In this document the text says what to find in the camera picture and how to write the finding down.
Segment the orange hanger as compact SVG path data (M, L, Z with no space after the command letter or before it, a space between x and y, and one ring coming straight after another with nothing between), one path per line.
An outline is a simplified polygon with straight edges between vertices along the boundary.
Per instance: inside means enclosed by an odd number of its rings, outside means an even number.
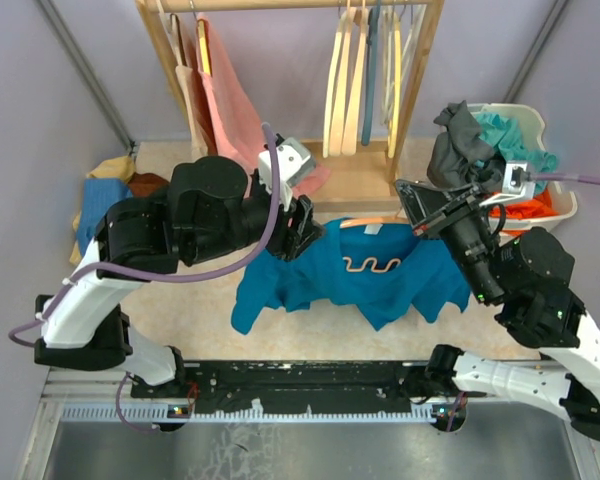
M409 257L409 252L377 238L385 226L396 225L404 227L409 222L396 215L341 220L342 231L361 230L360 239L353 246L347 247L342 256L345 271L349 274L385 274L397 269Z

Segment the blue t-shirt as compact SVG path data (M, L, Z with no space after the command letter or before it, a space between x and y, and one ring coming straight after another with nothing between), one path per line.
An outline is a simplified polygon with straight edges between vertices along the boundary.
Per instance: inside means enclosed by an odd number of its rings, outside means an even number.
M286 262L267 251L245 269L236 293L231 325L246 335L265 308L307 310L318 300L353 305L380 330L415 309L433 323L446 304L465 310L470 288L441 240L423 240L410 226L385 226L377 236L409 257L385 274L349 274L342 256L360 239L360 229L342 231L340 220L325 225L326 234L297 259Z

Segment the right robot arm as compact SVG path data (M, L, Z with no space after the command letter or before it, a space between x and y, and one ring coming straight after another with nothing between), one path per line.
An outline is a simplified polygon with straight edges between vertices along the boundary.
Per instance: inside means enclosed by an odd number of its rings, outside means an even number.
M488 215L504 203L478 184L441 190L398 180L395 189L414 234L444 243L477 302L500 307L495 319L518 344L561 366L514 367L438 345L425 368L428 387L533 406L600 442L600 329L570 288L574 257L543 227L502 243Z

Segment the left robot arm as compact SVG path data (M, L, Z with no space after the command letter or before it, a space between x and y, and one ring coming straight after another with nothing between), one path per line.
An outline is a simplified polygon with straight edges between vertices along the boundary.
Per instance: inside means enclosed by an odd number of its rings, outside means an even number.
M188 384L179 351L161 346L131 327L121 301L157 275L173 275L241 250L261 238L282 260L297 258L324 229L313 205L292 189L316 167L289 146L276 149L280 195L272 195L268 152L252 175L235 161L206 156L177 165L163 193L129 198L109 208L67 286L39 297L43 322L34 344L39 365L78 371L120 369L164 395Z

